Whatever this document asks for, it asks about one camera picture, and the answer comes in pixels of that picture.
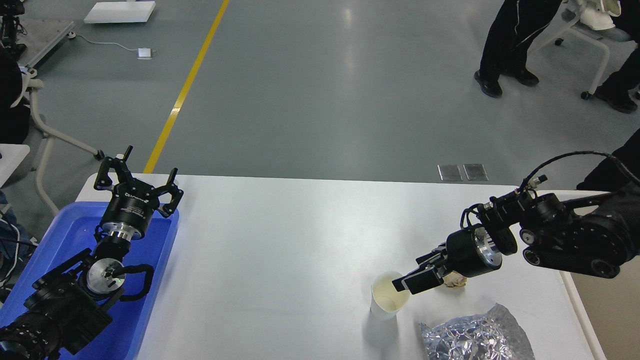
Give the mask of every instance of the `epoxy floor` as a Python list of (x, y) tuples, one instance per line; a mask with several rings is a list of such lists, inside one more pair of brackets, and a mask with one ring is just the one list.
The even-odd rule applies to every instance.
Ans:
[[(49, 124), (111, 156), (135, 146), (142, 172), (222, 0), (157, 1), (146, 24), (83, 24), (95, 1), (28, 0), (26, 17), (70, 19), (90, 40), (64, 40), (38, 66)], [(440, 182), (438, 164), (482, 163), (490, 184), (519, 184), (546, 159), (611, 152), (639, 127), (583, 101), (598, 51), (573, 37), (529, 58), (541, 83), (502, 78), (502, 99), (473, 80), (500, 1), (230, 0), (154, 172)], [(538, 39), (562, 24), (559, 16)], [(605, 75), (635, 44), (611, 44)], [(600, 161), (549, 166), (548, 189), (574, 189)], [(57, 141), (45, 188), (72, 202), (98, 162)], [(5, 190), (42, 236), (52, 219), (33, 175)]]

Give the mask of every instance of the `chair wheel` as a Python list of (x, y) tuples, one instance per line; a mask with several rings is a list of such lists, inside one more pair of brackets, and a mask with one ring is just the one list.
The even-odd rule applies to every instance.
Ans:
[(96, 160), (104, 159), (104, 151), (98, 150), (97, 153), (93, 154), (93, 158), (96, 159)]

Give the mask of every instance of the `plastic cup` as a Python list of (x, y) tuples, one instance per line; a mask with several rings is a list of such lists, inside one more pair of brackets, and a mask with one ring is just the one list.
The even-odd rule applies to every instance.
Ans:
[(409, 300), (409, 291), (398, 292), (391, 280), (401, 277), (395, 271), (380, 274), (371, 286), (371, 313), (379, 320), (390, 320), (396, 316)]

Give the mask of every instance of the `aluminum foil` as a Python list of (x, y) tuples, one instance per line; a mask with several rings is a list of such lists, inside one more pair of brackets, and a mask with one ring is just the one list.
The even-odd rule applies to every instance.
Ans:
[(526, 333), (506, 307), (464, 316), (420, 331), (429, 360), (533, 360)]

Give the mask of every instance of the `white device on floor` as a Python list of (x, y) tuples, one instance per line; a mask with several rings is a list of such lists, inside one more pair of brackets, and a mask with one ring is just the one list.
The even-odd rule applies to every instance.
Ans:
[(84, 18), (84, 23), (147, 22), (155, 7), (155, 1), (96, 3)]

